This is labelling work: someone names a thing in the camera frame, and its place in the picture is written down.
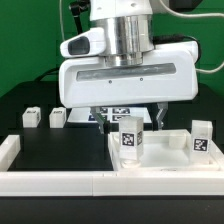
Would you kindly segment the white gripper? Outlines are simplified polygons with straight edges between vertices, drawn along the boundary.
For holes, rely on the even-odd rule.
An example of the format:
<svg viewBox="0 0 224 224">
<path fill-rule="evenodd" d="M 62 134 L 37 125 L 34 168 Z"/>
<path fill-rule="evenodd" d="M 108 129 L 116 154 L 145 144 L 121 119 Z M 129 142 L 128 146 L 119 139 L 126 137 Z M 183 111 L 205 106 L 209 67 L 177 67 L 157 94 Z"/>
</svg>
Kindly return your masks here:
<svg viewBox="0 0 224 224">
<path fill-rule="evenodd" d="M 136 66 L 108 67 L 100 55 L 105 48 L 101 28 L 92 28 L 60 45 L 65 58 L 59 69 L 60 101 L 67 108 L 91 107 L 101 134 L 110 129 L 98 106 L 155 103 L 153 129 L 161 130 L 167 102 L 196 96 L 195 41 L 159 44 L 145 52 L 143 63 Z"/>
</svg>

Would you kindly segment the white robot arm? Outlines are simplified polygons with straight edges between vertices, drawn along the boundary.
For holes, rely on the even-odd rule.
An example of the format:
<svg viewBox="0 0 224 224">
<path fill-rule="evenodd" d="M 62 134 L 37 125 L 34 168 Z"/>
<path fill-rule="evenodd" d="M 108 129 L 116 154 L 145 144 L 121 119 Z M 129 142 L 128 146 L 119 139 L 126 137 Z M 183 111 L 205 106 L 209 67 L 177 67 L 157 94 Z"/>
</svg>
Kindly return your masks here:
<svg viewBox="0 0 224 224">
<path fill-rule="evenodd" d="M 90 11 L 91 28 L 60 45 L 60 101 L 67 108 L 89 107 L 103 133 L 101 106 L 155 103 L 152 127 L 160 130 L 170 101 L 191 100 L 198 92 L 200 45 L 181 36 L 154 37 L 152 16 L 193 18 L 202 0 L 77 0 L 74 17 Z"/>
</svg>

